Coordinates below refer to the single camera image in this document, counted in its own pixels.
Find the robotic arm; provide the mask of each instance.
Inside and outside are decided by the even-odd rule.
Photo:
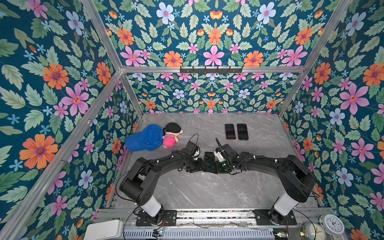
[[[299,202],[307,201],[316,180],[296,156],[270,158],[249,152],[237,154],[228,144],[221,146],[218,139],[216,141],[219,147],[214,152],[215,162],[219,165],[225,162],[229,166],[227,173],[256,170],[280,178],[285,191],[269,211],[274,224],[285,222],[286,216]],[[185,148],[175,150],[168,156],[153,160],[141,157],[121,182],[120,191],[141,206],[151,223],[157,225],[164,212],[163,206],[153,196],[159,177],[173,169],[184,168],[187,172],[204,170],[203,160],[198,158],[199,152],[199,147],[189,141]]]

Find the black smartphone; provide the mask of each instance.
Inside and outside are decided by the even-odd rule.
[[[204,153],[203,172],[218,174],[217,166],[215,164],[215,155],[213,152]]]
[[[228,140],[235,140],[235,126],[233,124],[225,124],[225,137]]]
[[[248,140],[248,129],[246,124],[237,124],[237,137],[239,138],[239,140]]]

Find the clock face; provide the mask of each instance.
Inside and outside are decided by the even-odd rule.
[[[315,237],[315,233],[316,233],[316,238],[314,240],[325,240],[325,238],[326,238],[325,231],[317,223],[311,224],[309,226],[309,233],[308,234],[312,235],[311,239],[313,239]]]
[[[342,233],[343,231],[343,223],[340,221],[339,218],[333,215],[328,215],[325,218],[325,224],[328,226],[329,229],[336,233]]]

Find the metal beam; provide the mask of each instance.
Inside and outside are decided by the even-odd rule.
[[[260,66],[260,67],[127,67],[121,68],[123,73],[303,73],[303,66]]]
[[[20,230],[25,226],[29,217],[34,213],[35,209],[39,205],[40,199],[45,196],[48,188],[51,186],[52,182],[55,181],[57,175],[74,151],[76,145],[81,141],[81,138],[84,136],[89,127],[89,123],[96,117],[106,99],[109,97],[112,89],[114,89],[120,80],[121,75],[121,72],[116,72],[111,77],[107,85],[105,85],[99,96],[56,153],[55,157],[44,169],[31,190],[29,190],[28,194],[24,197],[24,200],[16,209],[12,217],[4,225],[0,232],[1,240],[15,240],[19,235]]]
[[[116,71],[119,71],[122,67],[119,55],[116,52],[115,47],[113,46],[112,41],[107,34],[107,30],[104,27],[104,22],[101,19],[99,12],[97,11],[95,3],[93,2],[93,0],[82,0],[81,2],[83,3],[84,9],[88,13],[89,18],[97,34],[99,35],[101,43],[103,44],[109,58],[111,59],[112,65],[114,66]]]
[[[141,106],[139,104],[139,100],[137,99],[137,96],[133,90],[133,87],[131,83],[129,82],[129,79],[126,74],[123,74],[123,77],[121,78],[121,82],[124,86],[124,88],[127,90],[128,97],[131,100],[131,103],[133,105],[133,108],[135,109],[137,115],[142,118],[143,117],[143,110],[141,109]]]
[[[319,57],[321,51],[327,44],[329,38],[331,37],[333,31],[336,29],[337,25],[341,21],[341,18],[346,13],[349,5],[353,2],[353,0],[340,0],[335,11],[331,15],[331,17],[328,20],[327,25],[324,28],[324,32],[320,36],[319,40],[317,41],[315,47],[311,51],[311,54],[309,55],[307,61],[305,62],[305,69],[304,72],[301,73],[295,83],[293,84],[291,90],[289,91],[287,97],[284,100],[284,103],[282,107],[280,108],[278,114],[280,117],[283,116],[284,112],[287,110],[289,104],[293,100],[294,96],[296,95],[297,91],[299,90],[301,84],[305,80],[305,78],[308,76],[308,73],[310,72],[312,66],[316,63],[317,58]]]

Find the black mounting plate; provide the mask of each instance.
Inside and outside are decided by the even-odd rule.
[[[163,218],[165,219],[164,226],[176,226],[176,220],[177,220],[177,211],[176,210],[164,210]],[[147,214],[143,213],[142,211],[139,212],[137,215],[136,220],[136,226],[137,227],[160,227],[162,223],[158,226],[153,226],[148,220],[147,220]]]
[[[256,210],[253,210],[254,214],[256,215],[256,222],[257,222],[257,225],[261,226],[261,225],[273,225],[273,222],[271,221],[270,218],[268,218],[267,216],[269,215],[269,209],[256,209]],[[288,221],[288,225],[296,225],[297,222],[296,222],[296,219],[295,219],[295,215],[293,214],[293,211],[291,210],[287,217],[286,217],[286,220]]]

